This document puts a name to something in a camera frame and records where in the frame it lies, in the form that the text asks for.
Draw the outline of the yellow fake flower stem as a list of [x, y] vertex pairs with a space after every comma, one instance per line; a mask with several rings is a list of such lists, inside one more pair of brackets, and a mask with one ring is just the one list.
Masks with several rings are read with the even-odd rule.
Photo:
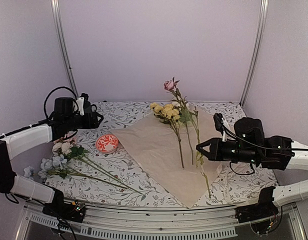
[[183, 159], [183, 151], [181, 145], [181, 113], [180, 111], [171, 103], [160, 105], [156, 102], [153, 102], [149, 105], [150, 109], [153, 111], [154, 116], [159, 119], [162, 124], [169, 125], [169, 127], [173, 130], [177, 137], [179, 154], [180, 154], [180, 162], [181, 167], [184, 170], [184, 159]]

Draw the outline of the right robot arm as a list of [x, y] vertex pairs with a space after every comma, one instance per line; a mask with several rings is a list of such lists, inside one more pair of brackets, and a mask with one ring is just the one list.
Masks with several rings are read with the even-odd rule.
[[[308, 145], [289, 137], [265, 137], [260, 119], [243, 117], [235, 122], [231, 131], [220, 113], [214, 115], [215, 129], [222, 137], [213, 137], [196, 145], [196, 150], [209, 161], [228, 162], [230, 165], [248, 164], [268, 170], [300, 170], [308, 172]], [[258, 196], [242, 200], [236, 206], [253, 206], [256, 218], [263, 218], [272, 205], [283, 205], [308, 199], [308, 179], [284, 186], [269, 186]]]

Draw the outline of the pale pink white flower stem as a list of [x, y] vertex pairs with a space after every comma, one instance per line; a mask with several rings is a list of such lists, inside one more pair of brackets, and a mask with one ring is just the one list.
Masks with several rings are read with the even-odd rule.
[[62, 179], [79, 177], [123, 190], [130, 188], [117, 175], [113, 175], [93, 161], [89, 156], [89, 151], [83, 146], [77, 145], [73, 139], [56, 140], [52, 153], [53, 167], [47, 171], [50, 176], [59, 176]]

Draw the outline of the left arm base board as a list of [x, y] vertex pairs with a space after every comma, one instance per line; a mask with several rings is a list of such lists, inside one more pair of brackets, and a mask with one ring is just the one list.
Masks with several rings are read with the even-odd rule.
[[71, 203], [44, 203], [42, 213], [66, 221], [83, 223], [86, 215], [86, 205], [76, 200]]

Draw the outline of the beige wrapping paper sheet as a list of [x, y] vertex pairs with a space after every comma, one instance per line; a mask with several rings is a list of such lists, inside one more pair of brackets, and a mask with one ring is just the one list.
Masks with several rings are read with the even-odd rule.
[[149, 114], [131, 126], [113, 129], [111, 133], [141, 169], [183, 206], [226, 203], [223, 192], [212, 187], [219, 176], [220, 163], [204, 158], [203, 167], [195, 164], [196, 155], [189, 147], [189, 142], [197, 143], [192, 127], [189, 135], [181, 128], [181, 139], [178, 139], [167, 124]]

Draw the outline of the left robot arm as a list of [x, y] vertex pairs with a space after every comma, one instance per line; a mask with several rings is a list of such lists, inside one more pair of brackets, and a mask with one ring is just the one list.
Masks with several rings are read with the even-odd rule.
[[17, 175], [11, 165], [16, 156], [39, 145], [47, 144], [77, 130], [97, 129], [104, 117], [88, 100], [87, 94], [78, 98], [58, 97], [54, 110], [45, 120], [0, 136], [0, 193], [14, 194], [49, 204], [49, 209], [57, 216], [68, 213], [68, 205], [63, 202], [63, 193]]

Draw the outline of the right arm base board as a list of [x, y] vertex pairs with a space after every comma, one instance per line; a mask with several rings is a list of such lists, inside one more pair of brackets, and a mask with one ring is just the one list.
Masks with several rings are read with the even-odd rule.
[[256, 223], [256, 225], [252, 227], [252, 230], [256, 234], [265, 235], [273, 230], [278, 213], [278, 208], [271, 202], [256, 203], [237, 207], [235, 209], [235, 218], [241, 224], [273, 217], [273, 220], [267, 220], [265, 223]]

